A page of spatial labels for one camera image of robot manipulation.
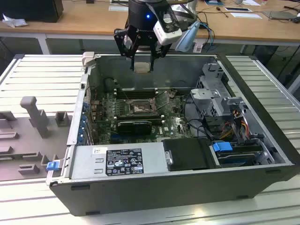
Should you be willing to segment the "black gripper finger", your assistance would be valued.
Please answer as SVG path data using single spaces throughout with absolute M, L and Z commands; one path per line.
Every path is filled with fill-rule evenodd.
M 117 44 L 121 56 L 125 56 L 131 59 L 130 69 L 134 70 L 135 53 L 139 46 L 139 34 L 136 32 L 136 29 L 135 28 L 115 29 L 113 37 Z M 131 40 L 131 44 L 129 48 L 126 47 L 125 39 Z
M 157 42 L 155 39 L 150 39 L 150 71 L 154 69 L 154 61 L 159 58 L 164 58 L 172 45 L 162 45 L 157 49 Z

